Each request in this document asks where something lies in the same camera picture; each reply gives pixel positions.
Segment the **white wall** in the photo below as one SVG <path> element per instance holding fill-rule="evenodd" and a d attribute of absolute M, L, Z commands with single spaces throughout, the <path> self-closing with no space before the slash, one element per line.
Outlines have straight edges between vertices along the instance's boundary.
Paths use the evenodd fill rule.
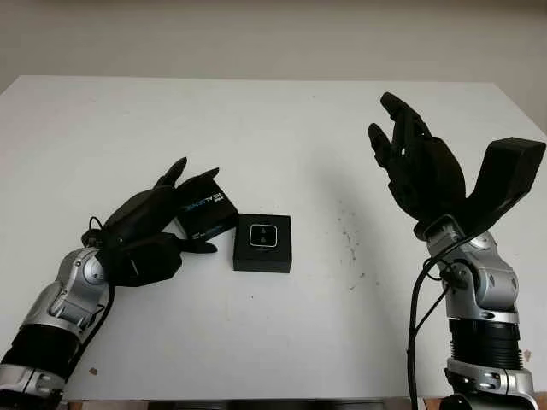
<path fill-rule="evenodd" d="M 23 73 L 493 81 L 547 131 L 547 0 L 0 0 Z"/>

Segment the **robotic hand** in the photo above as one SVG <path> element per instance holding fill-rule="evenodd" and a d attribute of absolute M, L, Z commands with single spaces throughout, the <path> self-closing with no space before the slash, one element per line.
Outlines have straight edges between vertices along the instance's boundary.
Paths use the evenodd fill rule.
<path fill-rule="evenodd" d="M 171 278 L 182 264 L 181 252 L 216 252 L 210 243 L 162 232 L 179 209 L 180 187 L 213 178 L 219 171 L 213 169 L 175 188 L 185 165 L 186 158 L 177 161 L 152 189 L 119 207 L 101 229 L 92 229 L 91 222 L 97 219 L 90 219 L 90 229 L 82 237 L 84 248 L 62 260 L 56 280 L 34 302 L 2 359 L 0 409 L 56 408 L 68 378 L 112 307 L 115 286 Z M 103 306 L 100 302 L 107 294 Z"/>
<path fill-rule="evenodd" d="M 473 193 L 465 197 L 462 170 L 442 139 L 433 137 L 405 102 L 386 93 L 381 104 L 395 121 L 393 139 L 376 125 L 368 136 L 378 164 L 390 178 L 397 204 L 418 220 L 415 235 L 427 242 L 426 261 L 412 295 L 408 378 L 417 410 L 415 338 L 446 296 L 452 357 L 444 369 L 454 395 L 442 410 L 511 407 L 538 410 L 532 374 L 521 364 L 515 272 L 497 253 L 488 229 L 532 188 L 545 143 L 518 138 L 492 142 Z M 438 264 L 443 294 L 416 325 L 420 287 Z"/>

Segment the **black cable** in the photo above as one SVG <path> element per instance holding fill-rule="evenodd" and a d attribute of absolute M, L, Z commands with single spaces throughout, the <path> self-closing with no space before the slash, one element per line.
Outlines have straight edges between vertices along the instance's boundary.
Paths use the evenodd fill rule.
<path fill-rule="evenodd" d="M 427 320 L 427 318 L 431 315 L 431 313 L 433 313 L 433 311 L 435 310 L 435 308 L 439 305 L 439 303 L 444 299 L 444 297 L 446 296 L 446 294 L 448 293 L 448 289 L 449 289 L 449 285 L 446 285 L 444 287 L 444 290 L 443 292 L 440 294 L 440 296 L 437 298 L 437 300 L 432 304 L 432 306 L 429 308 L 429 310 L 427 311 L 426 314 L 424 314 L 424 317 L 421 318 L 420 322 L 418 323 L 418 325 L 416 326 L 416 329 L 415 329 L 415 334 L 414 336 L 416 337 L 418 335 L 418 331 L 420 331 L 420 328 L 421 326 L 424 324 L 424 322 Z"/>
<path fill-rule="evenodd" d="M 97 216 L 91 216 L 89 218 L 89 229 L 91 229 L 93 225 L 93 221 L 97 222 L 97 225 L 99 225 L 99 228 L 103 229 L 103 224 L 101 223 L 101 221 L 99 220 Z"/>
<path fill-rule="evenodd" d="M 424 263 L 421 265 L 421 268 L 423 269 L 424 267 L 426 267 L 426 264 L 427 262 L 429 262 L 431 260 L 431 258 L 427 258 Z M 447 261 L 445 261 L 444 259 L 441 259 L 439 262 L 443 262 L 446 266 L 449 266 L 450 263 L 448 263 Z M 431 280 L 434 280 L 435 282 L 440 282 L 441 278 L 435 278 L 431 273 L 426 273 L 427 277 L 430 278 Z"/>
<path fill-rule="evenodd" d="M 412 410 L 418 410 L 418 392 L 416 389 L 416 368 L 415 368 L 415 340 L 416 340 L 416 311 L 418 310 L 418 297 L 420 295 L 420 287 L 431 269 L 437 265 L 443 258 L 459 248 L 464 243 L 473 239 L 473 236 L 464 237 L 453 244 L 441 250 L 438 254 L 427 261 L 421 269 L 418 278 L 412 289 L 412 298 L 410 301 L 410 321 L 409 321 L 409 345 L 407 347 L 407 378 L 409 381 L 409 395 Z"/>
<path fill-rule="evenodd" d="M 114 303 L 114 286 L 112 284 L 109 284 L 109 300 L 107 301 L 106 307 L 104 308 L 103 314 L 101 315 L 101 318 L 97 322 L 95 326 L 93 326 L 93 329 L 91 329 L 89 335 L 85 338 L 82 345 L 79 347 L 78 353 L 72 358 L 70 361 L 70 366 L 68 367 L 68 375 L 65 377 L 65 380 L 68 381 L 68 378 L 72 376 L 72 373 L 74 372 L 74 369 L 78 365 L 79 360 L 82 358 L 82 355 L 84 354 L 85 350 L 89 346 L 89 343 L 91 343 L 91 340 L 93 340 L 93 337 L 97 334 L 99 329 L 104 323 L 104 320 L 106 320 L 107 316 L 110 313 L 110 309 L 112 308 L 112 305 Z"/>

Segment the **black box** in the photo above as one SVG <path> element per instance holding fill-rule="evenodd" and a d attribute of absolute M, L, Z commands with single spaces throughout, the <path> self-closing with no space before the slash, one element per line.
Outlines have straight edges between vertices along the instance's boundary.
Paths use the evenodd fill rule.
<path fill-rule="evenodd" d="M 205 173 L 179 187 L 182 202 L 177 219 L 189 239 L 210 239 L 238 221 L 238 210 L 213 180 L 215 175 Z"/>
<path fill-rule="evenodd" d="M 233 247 L 235 271 L 289 273 L 291 217 L 240 214 Z"/>

